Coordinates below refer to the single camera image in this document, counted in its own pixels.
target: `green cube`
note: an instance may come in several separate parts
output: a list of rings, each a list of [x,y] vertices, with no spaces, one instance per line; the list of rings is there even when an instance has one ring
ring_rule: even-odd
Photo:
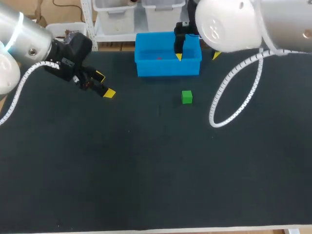
[[[182,104],[191,104],[193,102],[192,91],[182,91]]]

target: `shelf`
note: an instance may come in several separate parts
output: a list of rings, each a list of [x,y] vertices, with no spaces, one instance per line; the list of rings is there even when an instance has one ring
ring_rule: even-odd
[[[189,21],[186,5],[182,8],[181,21]],[[135,32],[130,34],[105,35],[103,33],[99,16],[95,23],[96,41],[97,42],[114,42],[114,41],[136,41],[137,33],[148,33],[147,19],[145,8],[138,3],[135,8]]]

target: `blue plastic box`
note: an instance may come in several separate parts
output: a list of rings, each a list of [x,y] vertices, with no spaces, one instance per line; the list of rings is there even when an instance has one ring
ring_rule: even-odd
[[[199,37],[186,35],[182,61],[174,51],[174,32],[140,33],[136,36],[135,61],[139,77],[199,75]]]

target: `black mat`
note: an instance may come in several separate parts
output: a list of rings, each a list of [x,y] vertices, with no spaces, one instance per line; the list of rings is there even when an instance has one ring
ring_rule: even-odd
[[[200,77],[141,79],[133,53],[93,53],[113,100],[36,71],[0,128],[0,232],[312,224],[311,57],[265,60],[248,108],[208,125],[224,76],[251,54],[207,52]],[[218,121],[256,66],[225,92]]]

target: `wooden floor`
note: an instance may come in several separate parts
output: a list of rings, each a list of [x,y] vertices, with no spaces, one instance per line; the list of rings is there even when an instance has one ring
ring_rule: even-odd
[[[15,10],[22,11],[24,14],[33,14],[37,5],[37,0],[0,0],[11,6]],[[80,5],[80,0],[55,0],[58,5]],[[80,10],[73,6],[58,7],[54,6],[52,0],[44,0],[42,4],[42,15],[48,24],[62,22],[80,21]],[[93,20],[96,20],[96,12],[93,13]],[[100,50],[105,51],[133,51],[133,43],[104,43],[99,45]],[[201,234],[283,234],[282,230],[269,231],[248,231],[248,232],[219,232],[219,233],[201,233]],[[312,229],[301,229],[301,234],[312,234]]]

